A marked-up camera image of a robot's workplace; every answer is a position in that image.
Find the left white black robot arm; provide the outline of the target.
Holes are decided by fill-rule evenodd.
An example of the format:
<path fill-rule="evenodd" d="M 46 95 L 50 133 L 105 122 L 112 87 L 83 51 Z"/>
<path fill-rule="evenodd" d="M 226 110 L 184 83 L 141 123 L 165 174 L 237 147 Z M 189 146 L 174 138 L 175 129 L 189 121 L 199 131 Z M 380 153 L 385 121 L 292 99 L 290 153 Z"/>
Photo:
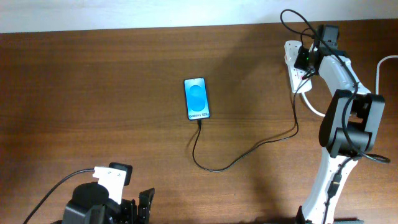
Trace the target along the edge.
<path fill-rule="evenodd" d="M 151 188 L 135 200 L 115 202 L 108 190 L 96 182 L 81 184 L 67 203 L 61 224 L 138 224 L 149 223 L 150 208 L 155 195 Z"/>

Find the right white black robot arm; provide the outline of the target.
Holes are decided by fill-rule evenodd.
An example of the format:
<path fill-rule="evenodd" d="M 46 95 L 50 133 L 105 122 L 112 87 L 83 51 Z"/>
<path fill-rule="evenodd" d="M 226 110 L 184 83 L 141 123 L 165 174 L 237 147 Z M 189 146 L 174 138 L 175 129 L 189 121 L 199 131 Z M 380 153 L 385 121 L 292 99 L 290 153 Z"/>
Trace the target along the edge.
<path fill-rule="evenodd" d="M 390 162 L 370 153 L 385 99 L 360 82 L 346 52 L 338 50 L 337 26 L 320 25 L 312 32 L 309 49 L 298 41 L 287 41 L 284 46 L 292 91 L 302 95 L 311 90 L 311 76 L 319 75 L 332 95 L 319 130 L 322 158 L 318 174 L 295 222 L 334 223 L 339 197 L 358 161 L 367 158 L 382 164 Z"/>

